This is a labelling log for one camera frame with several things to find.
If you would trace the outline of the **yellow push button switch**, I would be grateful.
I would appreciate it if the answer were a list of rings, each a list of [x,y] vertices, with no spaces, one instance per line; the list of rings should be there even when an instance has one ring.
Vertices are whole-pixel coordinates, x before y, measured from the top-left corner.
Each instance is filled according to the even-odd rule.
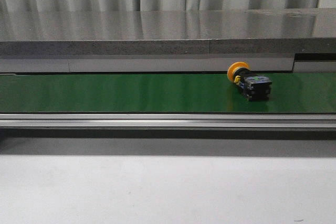
[[[246,62],[235,62],[227,70],[229,81],[237,85],[239,92],[248,101],[268,100],[272,81],[250,70]]]

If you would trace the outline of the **green conveyor belt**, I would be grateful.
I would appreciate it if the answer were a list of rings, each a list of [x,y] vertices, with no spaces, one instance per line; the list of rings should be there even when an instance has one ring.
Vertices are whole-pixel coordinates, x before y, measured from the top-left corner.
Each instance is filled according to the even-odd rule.
[[[269,99],[248,101],[222,73],[5,74],[1,127],[335,138],[335,74],[269,77]]]

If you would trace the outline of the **grey stone counter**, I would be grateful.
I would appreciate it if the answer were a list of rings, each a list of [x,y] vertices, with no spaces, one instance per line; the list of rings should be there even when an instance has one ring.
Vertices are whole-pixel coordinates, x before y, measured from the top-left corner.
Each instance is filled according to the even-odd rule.
[[[335,70],[335,9],[1,13],[1,73]]]

